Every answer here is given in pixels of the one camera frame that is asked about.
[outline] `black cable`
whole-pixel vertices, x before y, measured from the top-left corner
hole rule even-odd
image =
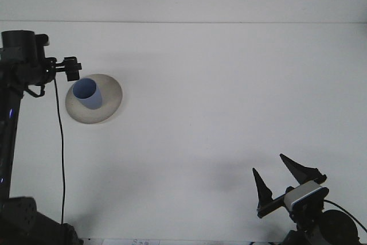
[[[53,81],[54,81],[54,84],[55,84],[57,116],[58,116],[58,124],[60,125],[60,134],[61,134],[61,168],[63,170],[63,204],[62,204],[62,207],[61,207],[61,225],[62,225],[62,224],[64,224],[65,191],[66,191],[65,165],[64,165],[64,132],[63,132],[63,124],[61,123],[60,102],[58,100],[58,91],[57,91],[56,79],[54,79]]]
[[[327,202],[327,203],[329,203],[329,204],[331,204],[331,205],[334,205],[334,206],[336,206],[337,208],[339,208],[339,209],[341,209],[342,211],[344,211],[347,215],[349,215],[351,218],[353,218],[353,220],[354,220],[355,222],[357,222],[357,223],[358,223],[358,225],[359,225],[359,226],[361,226],[361,227],[362,227],[362,229],[363,229],[365,232],[367,232],[366,227],[365,227],[365,226],[363,226],[363,225],[362,225],[362,223],[361,223],[361,222],[359,222],[359,221],[358,221],[358,219],[356,219],[352,214],[350,214],[350,212],[348,212],[345,208],[342,208],[342,207],[340,207],[338,204],[336,204],[336,203],[334,203],[334,202],[332,202],[332,201],[326,200],[326,199],[324,199],[324,202]]]

